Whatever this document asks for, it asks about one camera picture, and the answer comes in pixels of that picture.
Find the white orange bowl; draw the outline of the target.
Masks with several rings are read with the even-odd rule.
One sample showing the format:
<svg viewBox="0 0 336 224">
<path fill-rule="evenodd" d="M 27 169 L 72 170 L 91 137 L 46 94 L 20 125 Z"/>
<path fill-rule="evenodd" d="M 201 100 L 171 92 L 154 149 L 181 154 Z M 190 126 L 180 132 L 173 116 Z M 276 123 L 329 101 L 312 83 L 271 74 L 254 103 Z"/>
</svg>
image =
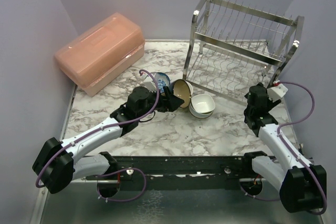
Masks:
<svg viewBox="0 0 336 224">
<path fill-rule="evenodd" d="M 173 94 L 184 101 L 184 103 L 180 105 L 180 108 L 184 109 L 188 107 L 191 102 L 191 85 L 183 79 L 178 79 L 173 83 Z"/>
</svg>

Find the lime green white bowl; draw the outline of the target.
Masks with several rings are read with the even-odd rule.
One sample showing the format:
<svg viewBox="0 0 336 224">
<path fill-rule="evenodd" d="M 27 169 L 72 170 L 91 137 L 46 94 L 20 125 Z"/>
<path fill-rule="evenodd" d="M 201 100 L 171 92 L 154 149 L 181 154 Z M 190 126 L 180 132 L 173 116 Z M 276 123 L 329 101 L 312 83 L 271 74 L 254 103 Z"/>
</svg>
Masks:
<svg viewBox="0 0 336 224">
<path fill-rule="evenodd" d="M 198 94 L 191 98 L 191 105 L 197 113 L 210 113 L 215 110 L 215 102 L 208 94 Z"/>
</svg>

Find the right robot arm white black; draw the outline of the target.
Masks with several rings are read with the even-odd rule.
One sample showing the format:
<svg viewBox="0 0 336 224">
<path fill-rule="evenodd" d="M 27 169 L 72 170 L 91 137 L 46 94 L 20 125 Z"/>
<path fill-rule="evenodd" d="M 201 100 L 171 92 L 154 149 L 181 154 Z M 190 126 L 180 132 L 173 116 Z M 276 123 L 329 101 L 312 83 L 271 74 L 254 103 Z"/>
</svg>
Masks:
<svg viewBox="0 0 336 224">
<path fill-rule="evenodd" d="M 251 86 L 245 95 L 247 107 L 244 122 L 271 150 L 278 164 L 265 154 L 246 154 L 241 164 L 246 177 L 256 174 L 265 178 L 278 190 L 279 200 L 289 213 L 306 211 L 322 215 L 327 210 L 327 172 L 304 157 L 288 140 L 270 111 L 281 103 L 288 89 L 283 82 L 269 88 L 262 83 Z"/>
</svg>

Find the stainless steel dish rack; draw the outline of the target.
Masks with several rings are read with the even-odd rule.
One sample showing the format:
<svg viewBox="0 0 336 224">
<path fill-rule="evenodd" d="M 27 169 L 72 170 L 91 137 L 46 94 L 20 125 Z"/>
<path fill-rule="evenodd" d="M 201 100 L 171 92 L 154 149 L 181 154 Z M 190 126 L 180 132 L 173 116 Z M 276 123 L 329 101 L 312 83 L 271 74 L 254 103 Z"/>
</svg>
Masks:
<svg viewBox="0 0 336 224">
<path fill-rule="evenodd" d="M 299 47 L 303 24 L 303 16 L 281 16 L 230 0 L 199 0 L 183 79 L 243 104 L 251 86 L 268 87 L 279 78 Z"/>
</svg>

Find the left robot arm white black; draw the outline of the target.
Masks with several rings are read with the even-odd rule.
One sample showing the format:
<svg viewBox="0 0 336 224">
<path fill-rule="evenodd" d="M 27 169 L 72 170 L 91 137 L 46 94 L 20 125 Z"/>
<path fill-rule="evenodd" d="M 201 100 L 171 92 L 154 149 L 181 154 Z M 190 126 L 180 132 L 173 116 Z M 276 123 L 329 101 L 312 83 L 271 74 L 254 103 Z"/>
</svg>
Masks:
<svg viewBox="0 0 336 224">
<path fill-rule="evenodd" d="M 103 122 L 71 138 L 59 141 L 48 139 L 38 153 L 32 169 L 37 175 L 35 186 L 46 187 L 51 194 L 66 188 L 74 179 L 102 176 L 110 179 L 116 166 L 103 154 L 87 154 L 108 141 L 118 139 L 134 130 L 139 122 L 154 111 L 174 112 L 184 100 L 164 87 L 164 93 L 136 87 L 127 101 L 114 110 Z"/>
</svg>

